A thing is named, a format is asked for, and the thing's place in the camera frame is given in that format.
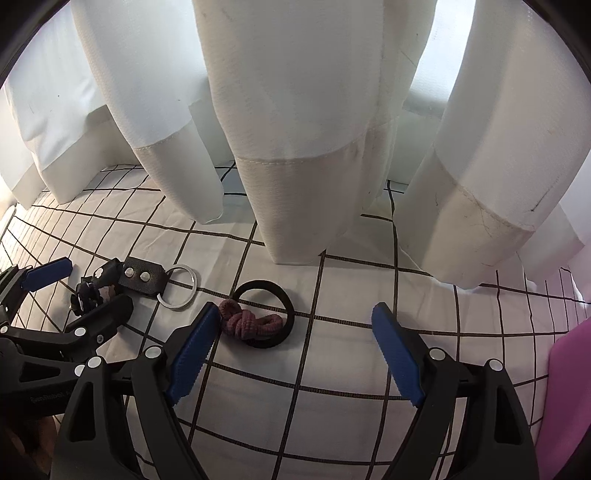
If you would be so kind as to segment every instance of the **pink fabric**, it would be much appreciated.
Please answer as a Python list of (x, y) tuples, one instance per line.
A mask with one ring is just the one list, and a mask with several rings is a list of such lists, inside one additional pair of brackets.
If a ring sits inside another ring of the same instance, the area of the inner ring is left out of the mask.
[(270, 337), (283, 327), (283, 320), (275, 313), (256, 318), (250, 310), (242, 310), (237, 301), (227, 299), (221, 302), (222, 330), (240, 340)]
[(544, 420), (535, 449), (540, 480), (564, 466), (591, 425), (591, 319), (550, 351)]

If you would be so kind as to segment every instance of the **metal rivet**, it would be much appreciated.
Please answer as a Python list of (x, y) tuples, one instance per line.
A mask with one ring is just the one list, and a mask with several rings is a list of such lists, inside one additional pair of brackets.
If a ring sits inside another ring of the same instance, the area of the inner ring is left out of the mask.
[(90, 368), (96, 368), (100, 365), (102, 359), (99, 356), (94, 356), (90, 360), (88, 360), (88, 366)]
[(495, 372), (500, 372), (501, 370), (503, 370), (503, 364), (496, 358), (490, 360), (488, 362), (488, 366), (492, 368)]
[(160, 356), (162, 353), (162, 349), (159, 346), (151, 346), (145, 351), (145, 354), (148, 358), (156, 358)]
[(443, 360), (445, 358), (445, 352), (440, 348), (431, 348), (429, 350), (429, 356), (433, 358), (433, 360)]

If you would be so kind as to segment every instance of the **curtain fold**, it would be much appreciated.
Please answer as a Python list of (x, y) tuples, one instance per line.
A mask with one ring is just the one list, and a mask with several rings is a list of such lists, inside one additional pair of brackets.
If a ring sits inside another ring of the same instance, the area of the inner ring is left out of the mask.
[(16, 201), (29, 209), (45, 188), (45, 183), (39, 176), (31, 151), (22, 141), (4, 87), (0, 89), (0, 131), (0, 177), (4, 183), (0, 186), (0, 213), (4, 214)]
[(591, 147), (591, 86), (520, 0), (478, 0), (435, 142), (394, 212), (401, 248), (477, 286), (554, 209)]
[(213, 103), (265, 245), (277, 263), (309, 262), (381, 192), (434, 2), (194, 4)]
[(558, 205), (519, 250), (527, 278), (542, 283), (591, 244), (591, 153)]
[[(474, 3), (475, 0), (437, 0), (422, 55), (415, 52), (413, 57), (407, 56), (408, 60), (412, 58), (416, 72), (414, 77), (409, 76), (412, 83), (398, 117), (390, 180), (409, 184), (435, 139), (466, 50)], [(412, 2), (412, 9), (420, 4)], [(410, 32), (411, 38), (419, 41), (429, 26), (424, 21), (423, 31)]]
[(23, 205), (30, 205), (43, 183), (59, 203), (66, 203), (104, 167), (137, 163), (90, 71), (70, 5), (41, 27), (4, 89), (18, 134), (38, 172), (22, 149), (16, 158), (2, 155), (3, 164), (19, 163), (16, 169), (3, 166), (0, 171), (11, 170), (7, 184), (16, 188)]
[(141, 164), (193, 219), (218, 218), (222, 185), (189, 110), (207, 82), (191, 3), (74, 0), (72, 9), (90, 68)]
[(569, 270), (584, 301), (591, 301), (591, 245), (570, 259)]

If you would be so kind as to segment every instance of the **black leather strap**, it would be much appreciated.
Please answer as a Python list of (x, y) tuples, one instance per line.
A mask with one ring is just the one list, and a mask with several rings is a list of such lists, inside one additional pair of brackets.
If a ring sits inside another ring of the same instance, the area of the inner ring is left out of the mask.
[(283, 324), (283, 328), (272, 337), (266, 338), (264, 340), (244, 340), (244, 343), (254, 348), (271, 348), (273, 346), (279, 345), (291, 333), (291, 329), (293, 328), (294, 321), (296, 319), (296, 311), (294, 310), (294, 306), (291, 303), (290, 298), (288, 297), (287, 293), (285, 293), (283, 288), (272, 281), (251, 280), (243, 283), (236, 289), (232, 295), (232, 300), (238, 301), (240, 296), (248, 290), (266, 290), (267, 292), (272, 293), (285, 307), (285, 311), (287, 312), (287, 320)]

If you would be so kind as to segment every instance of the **white screw cap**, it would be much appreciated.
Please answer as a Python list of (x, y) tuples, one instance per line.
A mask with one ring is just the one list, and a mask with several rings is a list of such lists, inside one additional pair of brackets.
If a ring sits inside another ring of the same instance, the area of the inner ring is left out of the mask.
[(445, 352), (440, 348), (431, 348), (429, 350), (429, 356), (433, 358), (433, 360), (443, 360), (445, 358)]
[(148, 348), (145, 351), (145, 355), (148, 358), (156, 358), (156, 357), (160, 356), (161, 353), (162, 353), (162, 349), (159, 346), (151, 346), (150, 348)]
[(100, 365), (102, 359), (99, 356), (94, 356), (90, 360), (88, 360), (88, 366), (90, 368), (96, 368)]

